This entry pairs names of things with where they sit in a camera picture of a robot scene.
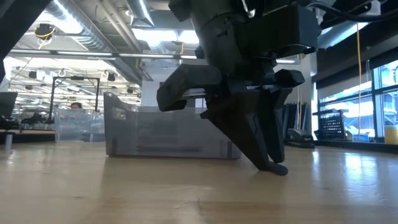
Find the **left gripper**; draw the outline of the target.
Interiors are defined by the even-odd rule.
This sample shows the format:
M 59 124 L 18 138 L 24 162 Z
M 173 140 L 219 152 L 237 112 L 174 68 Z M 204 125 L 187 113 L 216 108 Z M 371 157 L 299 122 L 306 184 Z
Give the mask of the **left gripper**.
M 157 91 L 161 111 L 181 110 L 189 98 L 208 103 L 244 91 L 301 85 L 298 70 L 278 70 L 280 58 L 305 51 L 305 8 L 297 1 L 170 1 L 180 21 L 191 20 L 203 65 L 181 64 Z

